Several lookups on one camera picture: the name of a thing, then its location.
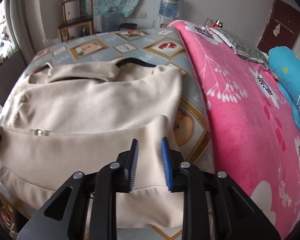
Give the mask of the empty clear water jug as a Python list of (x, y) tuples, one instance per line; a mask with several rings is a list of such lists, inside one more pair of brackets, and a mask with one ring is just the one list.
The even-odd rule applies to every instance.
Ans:
[(120, 13), (110, 8), (101, 15), (101, 29), (103, 32), (118, 31), (120, 25)]

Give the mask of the white water dispenser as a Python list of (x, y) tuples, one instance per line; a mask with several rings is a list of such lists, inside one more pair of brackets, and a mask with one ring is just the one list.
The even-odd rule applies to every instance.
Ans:
[(160, 15), (157, 15), (157, 18), (158, 18), (157, 19), (157, 28), (165, 28), (171, 22), (176, 20), (175, 17), (164, 17), (164, 16), (160, 16)]

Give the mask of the cream zip-up jacket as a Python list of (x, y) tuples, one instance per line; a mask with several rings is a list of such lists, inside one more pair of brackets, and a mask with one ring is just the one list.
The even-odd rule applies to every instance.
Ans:
[(132, 59), (48, 67), (14, 90), (0, 126), (0, 182), (39, 209), (75, 172), (90, 174), (139, 142), (131, 193), (117, 195), (120, 228), (180, 227), (183, 194), (166, 187), (161, 140), (177, 149), (177, 67)]

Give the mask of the pink floral blanket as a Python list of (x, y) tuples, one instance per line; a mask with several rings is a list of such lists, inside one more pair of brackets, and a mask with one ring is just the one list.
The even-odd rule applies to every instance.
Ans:
[(225, 171), (286, 238), (300, 221), (300, 131), (270, 70), (245, 60), (212, 30), (177, 28), (202, 90), (216, 171)]

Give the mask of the blue water bottle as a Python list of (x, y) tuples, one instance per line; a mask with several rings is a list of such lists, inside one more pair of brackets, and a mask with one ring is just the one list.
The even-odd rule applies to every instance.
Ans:
[(179, 2), (180, 0), (160, 0), (158, 15), (166, 18), (177, 17)]

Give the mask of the fruit pattern table cover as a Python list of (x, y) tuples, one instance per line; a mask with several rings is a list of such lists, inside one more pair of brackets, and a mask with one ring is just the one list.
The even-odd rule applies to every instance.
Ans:
[(37, 53), (0, 115), (0, 183), (26, 215), (75, 172), (90, 174), (139, 142), (121, 239), (180, 239), (181, 194), (168, 192), (160, 141), (213, 171), (205, 103), (179, 32), (102, 33)]

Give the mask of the dark red door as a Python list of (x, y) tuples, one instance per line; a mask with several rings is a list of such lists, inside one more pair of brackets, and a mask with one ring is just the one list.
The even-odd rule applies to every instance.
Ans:
[(264, 53), (277, 46), (292, 49), (299, 33), (300, 11), (282, 0), (274, 0), (268, 23), (257, 47)]

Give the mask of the grey sequin pillow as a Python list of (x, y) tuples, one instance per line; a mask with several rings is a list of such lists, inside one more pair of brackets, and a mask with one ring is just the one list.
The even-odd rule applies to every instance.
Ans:
[(210, 28), (210, 30), (218, 35), (239, 57), (269, 68), (269, 62), (264, 53), (252, 43), (220, 27)]

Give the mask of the dark grey cabinet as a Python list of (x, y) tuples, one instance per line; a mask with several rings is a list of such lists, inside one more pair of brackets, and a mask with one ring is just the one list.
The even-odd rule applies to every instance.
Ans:
[(20, 50), (0, 65), (0, 106), (4, 106), (12, 88), (27, 67)]

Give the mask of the wooden chair black seat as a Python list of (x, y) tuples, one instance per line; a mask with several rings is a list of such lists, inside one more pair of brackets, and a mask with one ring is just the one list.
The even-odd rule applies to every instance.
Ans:
[(63, 33), (66, 34), (66, 38), (69, 41), (70, 40), (70, 34), (69, 29), (76, 28), (76, 27), (82, 27), (82, 26), (89, 26), (89, 33), (90, 35), (94, 34), (94, 5), (93, 0), (90, 0), (89, 2), (89, 13), (88, 14), (82, 14), (80, 11), (78, 11), (77, 15), (72, 16), (72, 18), (69, 18), (67, 16), (68, 11), (66, 10), (66, 5), (69, 3), (75, 3), (79, 2), (81, 0), (64, 0), (59, 2), (59, 5), (62, 7), (62, 13), (63, 13), (63, 22), (57, 27), (59, 39), (61, 42), (64, 42)]

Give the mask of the blue pillow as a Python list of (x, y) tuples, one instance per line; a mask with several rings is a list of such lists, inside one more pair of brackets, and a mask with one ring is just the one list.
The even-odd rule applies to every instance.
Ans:
[(288, 47), (275, 47), (269, 53), (270, 70), (277, 75), (300, 112), (300, 59)]

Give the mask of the black rice cooker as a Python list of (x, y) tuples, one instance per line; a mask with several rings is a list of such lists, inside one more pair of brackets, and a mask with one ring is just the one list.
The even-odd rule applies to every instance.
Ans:
[(136, 23), (122, 23), (119, 25), (119, 31), (136, 30), (137, 27)]

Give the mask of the grey curtain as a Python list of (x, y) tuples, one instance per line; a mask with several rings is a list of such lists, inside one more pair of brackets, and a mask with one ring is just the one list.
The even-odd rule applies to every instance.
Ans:
[(26, 63), (44, 48), (45, 38), (39, 0), (4, 0), (10, 37)]

